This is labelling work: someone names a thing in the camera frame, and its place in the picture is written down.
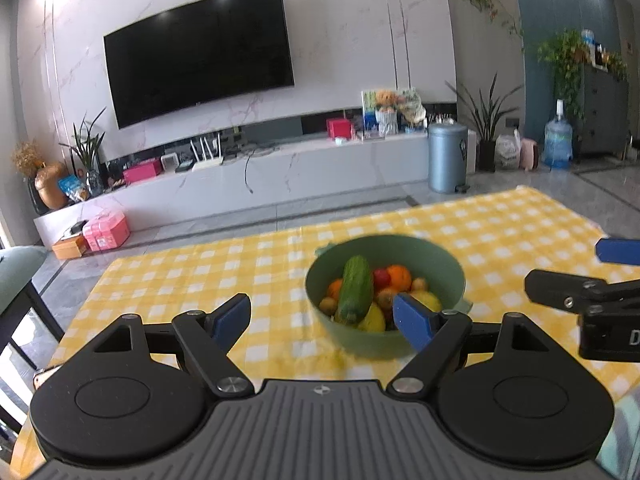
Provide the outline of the hanging ivy plant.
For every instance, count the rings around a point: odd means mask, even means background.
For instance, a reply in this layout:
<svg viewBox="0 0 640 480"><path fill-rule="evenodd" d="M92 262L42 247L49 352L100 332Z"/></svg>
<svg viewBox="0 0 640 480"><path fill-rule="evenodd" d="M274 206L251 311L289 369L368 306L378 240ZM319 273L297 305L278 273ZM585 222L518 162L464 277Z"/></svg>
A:
<svg viewBox="0 0 640 480"><path fill-rule="evenodd" d="M526 127L537 131L554 102L564 102L569 118L582 117L582 72L592 55L582 33L590 30L613 52L617 73L625 76L614 0L518 0L520 14L500 0L464 0L522 42L526 82Z"/></svg>

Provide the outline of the pink storage box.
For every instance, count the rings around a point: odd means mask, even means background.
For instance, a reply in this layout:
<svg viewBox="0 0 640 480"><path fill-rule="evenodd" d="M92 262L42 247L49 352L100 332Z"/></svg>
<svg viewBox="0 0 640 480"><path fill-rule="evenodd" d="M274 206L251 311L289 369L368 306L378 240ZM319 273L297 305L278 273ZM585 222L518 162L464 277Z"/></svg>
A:
<svg viewBox="0 0 640 480"><path fill-rule="evenodd" d="M130 229L121 211L105 211L87 221L82 235L93 252L105 252L122 246L130 237Z"/></svg>

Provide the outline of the dark grey drawer cabinet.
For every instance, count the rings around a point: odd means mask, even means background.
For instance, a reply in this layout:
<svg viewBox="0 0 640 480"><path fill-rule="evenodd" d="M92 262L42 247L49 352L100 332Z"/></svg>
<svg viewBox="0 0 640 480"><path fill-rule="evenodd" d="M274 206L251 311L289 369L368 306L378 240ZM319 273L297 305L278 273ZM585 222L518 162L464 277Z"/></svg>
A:
<svg viewBox="0 0 640 480"><path fill-rule="evenodd" d="M604 70L587 66L582 97L580 152L620 154L628 136L628 84Z"/></svg>

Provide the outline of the orange wooden box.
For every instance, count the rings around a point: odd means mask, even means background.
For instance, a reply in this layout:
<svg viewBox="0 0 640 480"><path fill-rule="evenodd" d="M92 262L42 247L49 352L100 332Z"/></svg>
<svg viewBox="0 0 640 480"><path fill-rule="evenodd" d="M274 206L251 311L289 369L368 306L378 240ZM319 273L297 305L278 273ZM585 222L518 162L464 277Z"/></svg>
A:
<svg viewBox="0 0 640 480"><path fill-rule="evenodd" d="M61 261L81 258L88 251L89 245L81 233L61 238L52 246L52 252Z"/></svg>

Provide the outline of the blue snack bag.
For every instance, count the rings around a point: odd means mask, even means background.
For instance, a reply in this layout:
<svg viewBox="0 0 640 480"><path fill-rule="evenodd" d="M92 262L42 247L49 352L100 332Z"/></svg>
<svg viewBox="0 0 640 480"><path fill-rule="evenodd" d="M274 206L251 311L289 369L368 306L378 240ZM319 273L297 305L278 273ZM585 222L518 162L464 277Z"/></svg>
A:
<svg viewBox="0 0 640 480"><path fill-rule="evenodd" d="M91 198L85 183L76 176L67 176L58 180L58 187L74 203L86 202Z"/></svg>

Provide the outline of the white marble tv cabinet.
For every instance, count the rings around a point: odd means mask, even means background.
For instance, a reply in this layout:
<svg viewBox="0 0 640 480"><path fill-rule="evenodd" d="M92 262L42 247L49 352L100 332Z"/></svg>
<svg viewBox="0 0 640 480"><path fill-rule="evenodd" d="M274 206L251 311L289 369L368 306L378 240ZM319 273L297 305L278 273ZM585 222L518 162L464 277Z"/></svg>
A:
<svg viewBox="0 0 640 480"><path fill-rule="evenodd" d="M303 141L221 166L161 174L34 220L44 246L79 220L107 210L125 214L131 231L273 206L294 200L356 192L427 179L427 136L398 134L384 140Z"/></svg>

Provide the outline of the potted long-leaf plant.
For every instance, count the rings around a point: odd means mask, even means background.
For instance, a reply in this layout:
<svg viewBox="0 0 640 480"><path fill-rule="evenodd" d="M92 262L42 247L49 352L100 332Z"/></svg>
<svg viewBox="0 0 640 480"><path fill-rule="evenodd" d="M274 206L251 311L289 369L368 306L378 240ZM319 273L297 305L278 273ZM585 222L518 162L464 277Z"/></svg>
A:
<svg viewBox="0 0 640 480"><path fill-rule="evenodd" d="M504 103L511 96L524 88L519 84L502 96L496 93L498 74L495 74L487 91L478 89L472 92L465 84L450 84L447 88L454 92L458 101L463 105L463 117L469 119L478 135L476 169L480 172L494 172L496 170L496 142L498 123L503 117L516 112L518 106L504 107Z"/></svg>

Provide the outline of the small white clock device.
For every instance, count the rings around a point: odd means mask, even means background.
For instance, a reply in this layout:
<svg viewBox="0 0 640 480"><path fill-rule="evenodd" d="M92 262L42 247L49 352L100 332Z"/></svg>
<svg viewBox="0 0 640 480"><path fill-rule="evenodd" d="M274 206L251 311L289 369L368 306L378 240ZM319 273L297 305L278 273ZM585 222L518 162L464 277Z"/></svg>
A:
<svg viewBox="0 0 640 480"><path fill-rule="evenodd" d="M160 156L160 164L162 165L163 172L170 174L175 172L180 164L179 155L177 153L168 153Z"/></svg>

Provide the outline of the brown longan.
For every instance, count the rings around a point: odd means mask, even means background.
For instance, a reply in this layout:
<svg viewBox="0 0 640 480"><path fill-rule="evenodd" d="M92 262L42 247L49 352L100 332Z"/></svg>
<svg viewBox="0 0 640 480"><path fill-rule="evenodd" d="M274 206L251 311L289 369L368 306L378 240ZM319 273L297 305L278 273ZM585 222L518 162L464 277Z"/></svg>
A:
<svg viewBox="0 0 640 480"><path fill-rule="evenodd" d="M425 278L415 278L411 285L411 290L413 292L427 292L428 291L428 283Z"/></svg>
<svg viewBox="0 0 640 480"><path fill-rule="evenodd" d="M335 315L337 311L337 301L332 297L323 298L318 305L318 308L329 318Z"/></svg>
<svg viewBox="0 0 640 480"><path fill-rule="evenodd" d="M393 303L396 296L396 290L393 289L393 287L387 287L376 294L375 302L383 311L390 311L393 309Z"/></svg>

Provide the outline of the pink bag on floor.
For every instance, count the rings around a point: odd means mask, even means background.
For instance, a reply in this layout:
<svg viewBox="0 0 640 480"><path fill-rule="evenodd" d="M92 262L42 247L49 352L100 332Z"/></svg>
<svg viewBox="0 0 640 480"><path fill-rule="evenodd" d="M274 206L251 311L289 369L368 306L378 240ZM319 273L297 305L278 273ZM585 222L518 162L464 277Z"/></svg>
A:
<svg viewBox="0 0 640 480"><path fill-rule="evenodd" d="M525 171L534 171L539 164L539 148L536 141L524 138L521 140L520 168Z"/></svg>

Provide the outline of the green cucumber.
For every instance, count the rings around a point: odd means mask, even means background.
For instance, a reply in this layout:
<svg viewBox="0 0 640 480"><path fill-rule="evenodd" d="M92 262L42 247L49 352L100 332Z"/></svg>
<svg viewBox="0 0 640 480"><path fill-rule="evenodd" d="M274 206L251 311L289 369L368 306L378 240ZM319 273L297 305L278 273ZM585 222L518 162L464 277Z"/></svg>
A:
<svg viewBox="0 0 640 480"><path fill-rule="evenodd" d="M368 260L360 255L349 258L338 296L337 321L345 325L359 324L368 314L373 296L373 273Z"/></svg>

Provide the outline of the small orange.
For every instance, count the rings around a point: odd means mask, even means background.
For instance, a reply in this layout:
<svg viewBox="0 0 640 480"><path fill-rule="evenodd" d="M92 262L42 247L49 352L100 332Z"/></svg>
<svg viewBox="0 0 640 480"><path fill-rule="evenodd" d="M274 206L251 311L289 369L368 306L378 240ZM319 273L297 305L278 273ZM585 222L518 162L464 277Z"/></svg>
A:
<svg viewBox="0 0 640 480"><path fill-rule="evenodd" d="M334 301L340 300L340 292L342 288L343 280L341 278L337 278L331 284L329 284L328 289L326 290L326 296L332 298Z"/></svg>
<svg viewBox="0 0 640 480"><path fill-rule="evenodd" d="M392 264L386 268L390 272L392 282L390 287L396 290L396 292L408 292L411 289L413 282L410 271L401 264Z"/></svg>

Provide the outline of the green cushioned chair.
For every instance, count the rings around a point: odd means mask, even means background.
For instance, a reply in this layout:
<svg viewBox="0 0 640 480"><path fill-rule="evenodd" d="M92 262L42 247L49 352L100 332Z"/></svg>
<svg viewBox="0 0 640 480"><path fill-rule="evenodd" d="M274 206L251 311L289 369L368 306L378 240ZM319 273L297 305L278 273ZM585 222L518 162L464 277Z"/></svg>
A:
<svg viewBox="0 0 640 480"><path fill-rule="evenodd" d="M12 385L2 377L2 353L6 348L11 348L33 372L38 370L36 363L13 338L17 327L30 310L35 312L56 342L60 342L65 334L32 284L32 279L46 261L47 254L47 249L41 246L1 249L1 381L7 384L6 388L11 389L14 396L20 396L23 390L24 393L28 391L26 399L23 399L26 406L32 398L32 392L26 384L17 387L15 382ZM1 421L17 434L26 422L26 412L6 396L1 386L1 399L3 398L6 399L6 404L1 400Z"/></svg>

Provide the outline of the green colander bowl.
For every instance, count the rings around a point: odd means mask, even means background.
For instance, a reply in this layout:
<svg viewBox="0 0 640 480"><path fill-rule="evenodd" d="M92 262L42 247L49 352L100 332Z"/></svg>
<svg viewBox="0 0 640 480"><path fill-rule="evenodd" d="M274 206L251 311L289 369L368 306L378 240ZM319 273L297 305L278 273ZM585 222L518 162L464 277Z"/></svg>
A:
<svg viewBox="0 0 640 480"><path fill-rule="evenodd" d="M468 314L466 279L444 248L409 235L367 235L318 251L305 278L307 297L338 348L362 358L398 359L411 347L395 326L401 292L435 312Z"/></svg>

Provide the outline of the red cherry tomato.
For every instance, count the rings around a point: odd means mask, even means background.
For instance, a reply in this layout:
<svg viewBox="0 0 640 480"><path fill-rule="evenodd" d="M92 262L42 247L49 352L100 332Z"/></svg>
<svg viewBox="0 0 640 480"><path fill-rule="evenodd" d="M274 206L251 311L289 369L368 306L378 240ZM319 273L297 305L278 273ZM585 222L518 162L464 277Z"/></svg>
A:
<svg viewBox="0 0 640 480"><path fill-rule="evenodd" d="M386 268L375 269L372 273L372 276L373 276L374 290L376 292L382 289L386 289L387 287L390 287L392 278L390 277L390 272L388 272Z"/></svg>

